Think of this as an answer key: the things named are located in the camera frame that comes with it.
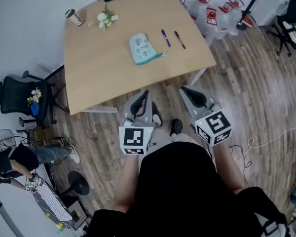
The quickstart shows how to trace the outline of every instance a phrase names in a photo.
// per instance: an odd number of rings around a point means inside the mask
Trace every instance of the desk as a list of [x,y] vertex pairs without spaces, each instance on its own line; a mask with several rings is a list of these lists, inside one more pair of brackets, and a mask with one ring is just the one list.
[[[65,77],[71,115],[78,112],[117,112],[96,105],[141,87],[195,72],[193,84],[215,60],[201,33],[179,0],[113,0],[108,9],[119,19],[107,30],[98,28],[97,15],[105,2],[95,1],[78,12],[81,26],[66,21]],[[164,29],[171,47],[161,33]],[[177,40],[177,31],[186,46]],[[133,35],[144,33],[165,57],[136,66],[129,47]]]

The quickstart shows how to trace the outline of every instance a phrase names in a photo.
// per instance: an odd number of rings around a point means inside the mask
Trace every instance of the black shirt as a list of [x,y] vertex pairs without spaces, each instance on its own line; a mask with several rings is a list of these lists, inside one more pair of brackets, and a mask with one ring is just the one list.
[[16,160],[28,171],[32,171],[38,167],[36,155],[22,143],[12,152],[9,158],[10,151],[11,148],[8,148],[0,152],[0,183],[6,183],[8,179],[17,178],[22,175],[12,170],[10,160]]
[[285,220],[260,188],[229,191],[204,148],[175,142],[143,159],[127,213],[96,211],[87,236],[260,237],[265,210]]

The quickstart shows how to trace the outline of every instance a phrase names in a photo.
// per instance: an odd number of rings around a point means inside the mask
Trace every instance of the pen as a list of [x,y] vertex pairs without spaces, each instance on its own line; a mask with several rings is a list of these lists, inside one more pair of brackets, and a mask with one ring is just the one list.
[[177,32],[177,31],[174,31],[174,34],[177,36],[177,38],[178,38],[178,40],[179,40],[180,44],[181,44],[181,45],[182,45],[182,47],[185,49],[185,45],[183,44],[183,42],[182,42],[182,40],[181,40],[181,38],[180,38],[180,36],[179,36],[178,32]]
[[169,43],[169,40],[168,40],[168,38],[167,38],[167,36],[166,36],[166,33],[164,32],[163,29],[161,30],[161,32],[162,32],[162,35],[164,36],[164,38],[166,39],[166,41],[167,41],[167,43],[168,43],[168,46],[171,47],[171,46],[170,46],[170,43]]

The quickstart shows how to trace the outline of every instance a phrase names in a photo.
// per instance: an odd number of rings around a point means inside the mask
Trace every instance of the blue pen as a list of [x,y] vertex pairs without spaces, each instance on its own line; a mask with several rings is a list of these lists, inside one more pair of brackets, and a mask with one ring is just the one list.
[[167,43],[168,43],[168,46],[171,47],[171,46],[170,46],[170,43],[169,43],[169,40],[168,40],[168,38],[167,38],[167,36],[166,36],[166,33],[164,32],[163,29],[161,30],[161,32],[162,32],[162,35],[164,36],[164,38],[166,39],[166,41],[167,41]]

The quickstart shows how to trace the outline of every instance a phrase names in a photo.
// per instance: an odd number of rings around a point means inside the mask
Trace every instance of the sneaker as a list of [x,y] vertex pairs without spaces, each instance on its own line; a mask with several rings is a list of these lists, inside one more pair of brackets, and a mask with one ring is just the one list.
[[159,125],[161,126],[161,119],[160,119],[160,117],[159,117],[157,114],[154,114],[154,115],[152,116],[152,121],[153,121],[154,123],[159,124]]
[[152,120],[154,123],[158,123],[160,127],[163,125],[161,114],[157,108],[155,102],[152,102]]
[[75,147],[73,145],[68,146],[69,150],[70,150],[70,159],[72,159],[75,163],[80,163],[80,156],[77,152],[77,150],[75,149]]
[[177,118],[172,120],[170,136],[172,136],[172,134],[180,134],[182,132],[182,129],[183,123],[181,120]]
[[57,140],[57,142],[60,143],[60,146],[63,148],[64,147],[64,140],[63,139],[59,139]]

